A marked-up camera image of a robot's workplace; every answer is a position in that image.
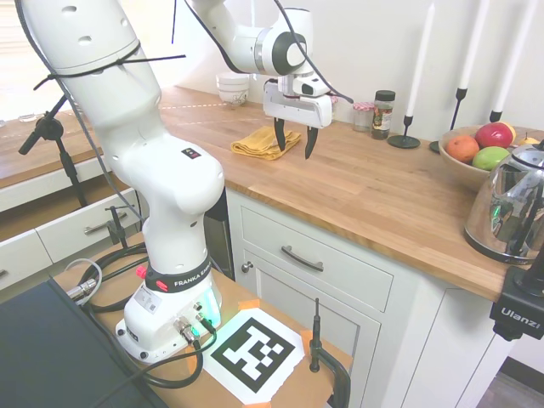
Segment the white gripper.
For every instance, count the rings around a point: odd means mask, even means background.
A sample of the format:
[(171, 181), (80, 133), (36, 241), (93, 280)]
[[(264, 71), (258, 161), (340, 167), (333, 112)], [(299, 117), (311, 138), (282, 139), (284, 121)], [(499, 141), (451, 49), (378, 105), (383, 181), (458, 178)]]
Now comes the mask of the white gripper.
[(306, 160), (311, 157), (314, 150), (318, 128), (328, 127), (332, 123), (330, 96), (287, 98), (276, 84), (264, 85), (263, 110), (266, 116), (274, 117), (275, 137), (280, 150), (286, 149), (285, 121), (308, 126), (304, 151)]

